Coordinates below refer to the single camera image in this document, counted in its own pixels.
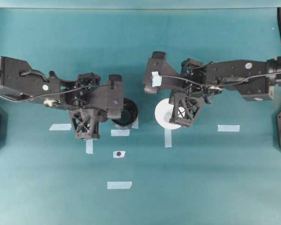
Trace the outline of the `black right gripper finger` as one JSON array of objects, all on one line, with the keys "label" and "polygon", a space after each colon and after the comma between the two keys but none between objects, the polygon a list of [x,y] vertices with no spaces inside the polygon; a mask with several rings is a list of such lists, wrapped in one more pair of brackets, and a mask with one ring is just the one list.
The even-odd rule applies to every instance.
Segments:
[{"label": "black right gripper finger", "polygon": [[203,99],[172,90],[169,104],[173,106],[170,123],[181,127],[190,127],[203,107]]}]

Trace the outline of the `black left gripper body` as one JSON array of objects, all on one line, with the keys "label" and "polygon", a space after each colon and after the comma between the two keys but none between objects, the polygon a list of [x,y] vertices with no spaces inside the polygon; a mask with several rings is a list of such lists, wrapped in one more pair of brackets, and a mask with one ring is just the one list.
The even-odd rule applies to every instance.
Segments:
[{"label": "black left gripper body", "polygon": [[48,106],[67,110],[73,122],[105,122],[107,110],[95,103],[95,91],[103,90],[100,86],[101,77],[93,74],[78,75],[76,81],[61,80],[63,90],[55,99],[48,99]]}]

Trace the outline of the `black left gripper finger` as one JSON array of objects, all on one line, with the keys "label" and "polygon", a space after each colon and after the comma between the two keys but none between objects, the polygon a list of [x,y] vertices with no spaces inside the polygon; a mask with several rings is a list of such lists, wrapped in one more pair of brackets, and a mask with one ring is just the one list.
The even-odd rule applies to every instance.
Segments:
[{"label": "black left gripper finger", "polygon": [[68,111],[77,139],[99,139],[99,121],[97,109],[76,109]]}]

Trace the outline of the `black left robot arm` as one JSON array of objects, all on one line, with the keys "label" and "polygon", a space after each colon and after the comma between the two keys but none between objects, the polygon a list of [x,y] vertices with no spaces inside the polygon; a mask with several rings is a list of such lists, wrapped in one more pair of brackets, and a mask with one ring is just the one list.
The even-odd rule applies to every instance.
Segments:
[{"label": "black left robot arm", "polygon": [[0,95],[13,102],[41,104],[68,111],[76,138],[99,139],[99,123],[107,120],[109,85],[100,85],[94,73],[78,75],[74,81],[46,76],[28,62],[0,57]]}]

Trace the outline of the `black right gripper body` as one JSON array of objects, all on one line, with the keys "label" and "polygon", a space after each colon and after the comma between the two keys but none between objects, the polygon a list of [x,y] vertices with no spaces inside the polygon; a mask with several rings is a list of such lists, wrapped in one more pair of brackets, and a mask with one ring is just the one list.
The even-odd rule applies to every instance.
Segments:
[{"label": "black right gripper body", "polygon": [[181,63],[178,80],[182,84],[175,88],[176,103],[212,103],[222,93],[222,62],[187,59]]}]

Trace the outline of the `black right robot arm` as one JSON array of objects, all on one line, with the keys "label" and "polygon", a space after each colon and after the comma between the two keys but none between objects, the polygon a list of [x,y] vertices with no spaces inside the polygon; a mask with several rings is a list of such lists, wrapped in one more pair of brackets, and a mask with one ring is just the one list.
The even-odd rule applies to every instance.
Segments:
[{"label": "black right robot arm", "polygon": [[273,99],[274,86],[281,86],[281,57],[262,61],[210,62],[187,59],[181,64],[180,87],[172,90],[171,124],[193,125],[203,105],[211,104],[223,90],[236,90],[247,101]]}]

